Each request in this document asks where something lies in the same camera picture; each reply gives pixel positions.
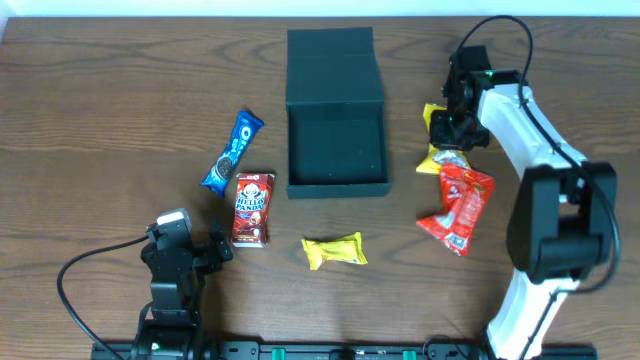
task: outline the yellow snack package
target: yellow snack package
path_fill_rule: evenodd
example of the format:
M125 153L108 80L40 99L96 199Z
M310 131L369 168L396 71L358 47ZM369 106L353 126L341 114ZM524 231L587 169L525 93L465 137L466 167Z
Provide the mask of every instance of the yellow snack package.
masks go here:
M429 125L431 124L431 113L434 110L446 110L447 108L437 105L426 104L422 117L427 124L427 133L429 132ZM429 142L429 154L427 158L418 165L416 172L424 174L440 174L442 165L445 163L452 163L465 169L471 169L467 158L464 157L462 151L458 150L439 150Z
M309 268L311 270L318 270L320 265L327 260L358 265L366 265L368 263L362 252L362 235L359 232L333 241L302 239L302 247L309 258Z

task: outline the oreo package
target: oreo package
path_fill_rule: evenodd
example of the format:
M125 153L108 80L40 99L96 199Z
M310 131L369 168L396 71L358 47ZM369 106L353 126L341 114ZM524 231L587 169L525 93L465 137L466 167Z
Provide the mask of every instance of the oreo package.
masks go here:
M224 190L227 187L227 183L229 183L229 179L233 176L242 154L251 143L251 139L263 126L262 120L254 117L250 112L245 110L238 112L236 125L231 131L227 146L207 176L202 180L200 186L206 186L218 196L224 197Z

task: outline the dark green box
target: dark green box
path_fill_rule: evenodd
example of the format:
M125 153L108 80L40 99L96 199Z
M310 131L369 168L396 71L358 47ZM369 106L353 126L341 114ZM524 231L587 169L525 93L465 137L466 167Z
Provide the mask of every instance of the dark green box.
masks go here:
M290 30L290 199L384 196L384 92L371 28Z

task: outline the wooden table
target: wooden table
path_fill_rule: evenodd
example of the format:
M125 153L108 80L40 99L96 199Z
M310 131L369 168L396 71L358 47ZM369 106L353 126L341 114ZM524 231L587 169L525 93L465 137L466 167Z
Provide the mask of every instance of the wooden table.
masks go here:
M233 196L198 186L239 109L266 126L239 170L278 173L271 244L241 249L207 278L205 320L221 338L422 343L478 336L495 316L512 265L505 229L519 180L494 141L469 154L497 191L467 258L415 225L440 206L438 181L415 173L427 153L421 111L444 103L448 56L478 18L11 19L0 45L0 357L87 359L91 342L55 288L64 262L140 236L162 212L185 207L194 238ZM530 84L561 134L618 172L624 253L602 293L570 298L547 341L593 342L604 359L640 351L640 31L636 19L536 18ZM386 91L393 187L384 198L289 201L286 30L373 26ZM513 24L472 40L495 67L521 67ZM369 265L309 271L303 236L361 231ZM140 246L83 260L67 293L106 339L131 339L150 300ZM602 271L593 275L595 278Z

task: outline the black cable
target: black cable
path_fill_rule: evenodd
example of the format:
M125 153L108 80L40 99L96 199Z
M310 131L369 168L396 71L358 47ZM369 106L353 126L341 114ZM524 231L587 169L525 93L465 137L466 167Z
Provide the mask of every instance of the black cable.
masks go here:
M482 25L484 25L484 24L486 24L486 23L488 23L490 21L501 20L501 19L502 20L510 20L510 21L513 21L513 22L517 23L518 25L520 25L520 27L522 27L522 29L526 33L527 39L529 40L529 52L527 54L527 61L525 62L524 69L522 70L522 76L520 78L520 82L518 83L518 101L520 102L520 106L524 109L524 112L527 114L527 117L529 117L529 119L531 120L533 125L536 127L536 129L538 129L538 131L540 132L542 137L544 137L545 140L547 140L547 142L549 143L549 145L551 146L553 151L555 151L560 156L562 156L569 163L569 165L571 165L571 168L575 172L578 173L580 178L582 178L585 181L585 183L591 188L593 193L598 197L598 199L602 203L602 206L603 206L603 208L605 210L605 213L607 214L607 218L609 219L609 224L611 225L611 233L612 233L612 238L613 238L613 244L612 244L613 256L612 256L612 259L611 259L611 261L609 263L609 268L607 269L607 273L605 274L605 276L603 276L602 279L600 279L595 284L593 284L593 285L591 285L589 287L586 287L586 288L578 288L578 289L573 289L573 290L559 289L559 290L556 290L555 292L549 294L549 302L547 303L547 306L545 307L545 310L543 311L542 316L540 317L540 320L538 320L538 323L536 324L536 327L534 328L534 331L531 334L531 337L529 337L529 339L527 341L527 344L525 345L524 351L520 354L520 359L524 359L524 357L527 354L527 351L529 350L529 347L531 346L531 343L533 342L533 339L535 339L535 337L538 335L538 332L540 331L540 328L542 327L542 323L544 322L545 318L549 314L549 311L551 310L551 306L558 299L558 295L560 295L562 293L565 293L565 294L590 294L590 293L593 293L595 291L601 290L602 288L604 288L611 281L611 279L613 279L613 277L614 277L614 275L616 273L616 270L618 268L618 264L620 262L621 244L620 244L620 235L619 235L619 232L618 232L618 222L616 220L615 213L613 212L613 206L611 206L611 203L609 202L609 199L607 199L607 196L604 194L604 192L598 186L598 184L596 184L596 182L593 180L591 175L589 175L589 173L587 173L575 160L573 160L569 155L567 155L567 153L565 153L560 148L560 145L542 127L542 125L538 122L536 117L533 115L533 113L529 109L529 106L527 105L528 100L525 99L525 97L523 95L523 88L524 88L524 83L526 82L526 77L527 77L527 72L529 71L529 66L531 65L531 58L533 56L533 36L531 35L531 30L529 30L529 27L522 20L520 20L520 19L518 19L518 18L516 18L514 16L511 16L511 15L491 16L491 17L488 17L488 18L482 20L481 22L479 22L476 26L474 26L471 29L471 31L469 31L467 33L467 35L460 42L460 45L458 46L458 50L462 49L464 43L469 39L471 34L473 34L476 30L478 30L479 27L481 27Z
M64 289L62 287L62 278L64 277L64 273L71 267L71 265L73 265L76 262L86 258L87 256L91 256L91 255L95 255L95 254L99 254L99 253L103 253L103 252L107 252L107 251L111 251L111 250L122 249L122 248L127 247L127 246L131 246L131 245L135 245L135 244L141 243L141 242L147 240L148 238L149 238L148 236L143 236L140 239L129 241L129 242L126 242L124 244L113 245L113 246L108 246L108 247L101 248L101 249L88 251L88 252L86 252L86 253L84 253L82 255L78 255L78 256L74 257L73 259L69 260L69 262L64 264L64 266L62 267L62 269L60 269L60 272L58 273L58 282L57 282L57 284L58 284L58 295L60 295L60 300L62 301L62 304L64 305L64 307L67 308L67 311L69 312L69 315L71 315L71 318L73 319L73 321L75 321L76 324L78 324L78 326L80 326L80 328L94 342L96 342L100 346L102 346L115 359L124 360L120 355L118 355L118 353L116 353L112 348L110 348L109 345L107 345L104 341L102 341L102 339L100 339L98 337L98 335L96 335L93 331L91 331L91 329L89 329L87 324L85 324L84 321L82 321L82 319L80 319L80 316L78 316L78 313L76 313L76 311L73 309L73 306L71 306L71 304L69 303L69 299L67 299L67 295L64 293Z

